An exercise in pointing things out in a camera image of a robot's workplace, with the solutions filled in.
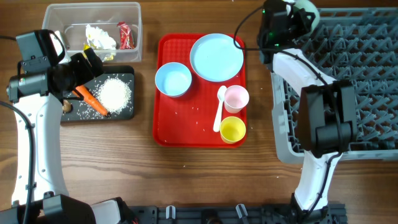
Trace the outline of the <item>brown walnut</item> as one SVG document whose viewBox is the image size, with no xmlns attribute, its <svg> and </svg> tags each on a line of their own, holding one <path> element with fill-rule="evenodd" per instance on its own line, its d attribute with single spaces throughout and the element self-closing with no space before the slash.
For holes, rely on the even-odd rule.
<svg viewBox="0 0 398 224">
<path fill-rule="evenodd" d="M 69 113 L 72 111 L 72 104 L 69 103 L 67 100 L 63 101 L 63 107 L 62 107 L 63 113 Z"/>
</svg>

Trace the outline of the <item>orange carrot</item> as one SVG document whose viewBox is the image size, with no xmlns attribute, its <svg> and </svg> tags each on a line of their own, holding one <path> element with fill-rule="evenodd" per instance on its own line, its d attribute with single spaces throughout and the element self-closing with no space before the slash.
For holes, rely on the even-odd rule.
<svg viewBox="0 0 398 224">
<path fill-rule="evenodd" d="M 108 110 L 90 93 L 84 85 L 77 86 L 72 93 L 83 98 L 83 101 L 90 105 L 95 111 L 103 116 L 109 116 Z"/>
</svg>

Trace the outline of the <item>yellow snack wrapper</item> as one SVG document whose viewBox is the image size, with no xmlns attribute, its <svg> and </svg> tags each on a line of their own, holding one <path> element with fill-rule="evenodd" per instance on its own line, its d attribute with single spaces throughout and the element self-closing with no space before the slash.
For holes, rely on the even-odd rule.
<svg viewBox="0 0 398 224">
<path fill-rule="evenodd" d="M 86 49 L 92 48 L 91 46 L 84 44 L 83 51 Z M 102 62 L 112 61 L 114 60 L 116 53 L 96 53 L 96 55 L 101 59 Z"/>
</svg>

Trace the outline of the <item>white tissue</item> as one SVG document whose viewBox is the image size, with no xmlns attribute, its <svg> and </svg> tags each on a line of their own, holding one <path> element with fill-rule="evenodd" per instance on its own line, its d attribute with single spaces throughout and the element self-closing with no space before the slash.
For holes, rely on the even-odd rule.
<svg viewBox="0 0 398 224">
<path fill-rule="evenodd" d="M 99 27 L 86 25 L 86 44 L 96 50 L 116 50 L 116 41 Z"/>
</svg>

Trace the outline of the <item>red candy wrapper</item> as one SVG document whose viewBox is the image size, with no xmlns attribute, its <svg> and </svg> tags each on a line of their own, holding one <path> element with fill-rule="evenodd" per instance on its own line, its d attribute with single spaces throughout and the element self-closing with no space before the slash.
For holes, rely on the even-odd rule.
<svg viewBox="0 0 398 224">
<path fill-rule="evenodd" d="M 131 28 L 125 22 L 117 24 L 120 33 L 120 49 L 134 49 L 134 38 L 132 36 Z"/>
</svg>

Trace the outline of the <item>large light blue plate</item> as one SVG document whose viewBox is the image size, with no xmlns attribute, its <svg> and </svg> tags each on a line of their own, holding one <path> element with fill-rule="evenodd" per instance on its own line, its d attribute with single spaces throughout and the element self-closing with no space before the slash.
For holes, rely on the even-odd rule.
<svg viewBox="0 0 398 224">
<path fill-rule="evenodd" d="M 235 77 L 243 67 L 244 53 L 236 40 L 226 34 L 200 37 L 190 51 L 194 72 L 209 82 L 225 82 Z"/>
</svg>

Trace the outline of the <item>pink cup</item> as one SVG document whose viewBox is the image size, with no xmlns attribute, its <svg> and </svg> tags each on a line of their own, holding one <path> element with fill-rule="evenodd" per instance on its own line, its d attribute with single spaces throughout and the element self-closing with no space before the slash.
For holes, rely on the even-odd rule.
<svg viewBox="0 0 398 224">
<path fill-rule="evenodd" d="M 240 112 L 249 103 L 249 93 L 245 87 L 232 85 L 224 94 L 224 107 L 229 113 Z"/>
</svg>

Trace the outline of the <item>light blue bowl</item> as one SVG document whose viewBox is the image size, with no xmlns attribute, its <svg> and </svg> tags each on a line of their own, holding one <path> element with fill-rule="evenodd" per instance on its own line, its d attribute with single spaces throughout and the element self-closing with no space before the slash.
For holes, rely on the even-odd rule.
<svg viewBox="0 0 398 224">
<path fill-rule="evenodd" d="M 182 63 L 169 62 L 155 74 L 157 89 L 166 96 L 176 98 L 184 95 L 192 84 L 192 74 Z"/>
</svg>

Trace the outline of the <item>yellow cup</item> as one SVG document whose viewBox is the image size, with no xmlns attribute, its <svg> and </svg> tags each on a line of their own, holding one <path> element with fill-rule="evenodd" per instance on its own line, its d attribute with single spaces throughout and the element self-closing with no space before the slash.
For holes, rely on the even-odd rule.
<svg viewBox="0 0 398 224">
<path fill-rule="evenodd" d="M 229 116 L 220 124 L 221 139 L 227 144 L 234 144 L 246 135 L 246 125 L 238 117 Z"/>
</svg>

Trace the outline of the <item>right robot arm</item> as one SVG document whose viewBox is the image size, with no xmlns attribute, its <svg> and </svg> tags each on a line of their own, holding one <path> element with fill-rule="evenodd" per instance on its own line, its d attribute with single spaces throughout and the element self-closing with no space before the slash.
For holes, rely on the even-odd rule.
<svg viewBox="0 0 398 224">
<path fill-rule="evenodd" d="M 319 11 L 310 1 L 268 0 L 261 11 L 261 61 L 300 98 L 297 137 L 305 152 L 288 218 L 291 223 L 321 221 L 329 210 L 335 167 L 358 132 L 354 88 L 324 74 L 293 46 L 294 39 L 312 33 L 319 22 Z"/>
</svg>

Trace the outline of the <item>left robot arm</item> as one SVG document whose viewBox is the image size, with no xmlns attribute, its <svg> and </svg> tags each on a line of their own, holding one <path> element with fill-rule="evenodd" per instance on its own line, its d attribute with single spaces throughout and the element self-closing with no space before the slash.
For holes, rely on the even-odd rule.
<svg viewBox="0 0 398 224">
<path fill-rule="evenodd" d="M 104 73 L 92 49 L 64 62 L 66 50 L 55 32 L 18 35 L 22 60 L 6 88 L 5 107 L 17 121 L 17 180 L 12 207 L 2 223 L 132 223 L 135 214 L 119 197 L 88 205 L 68 194 L 60 156 L 64 94 Z"/>
</svg>

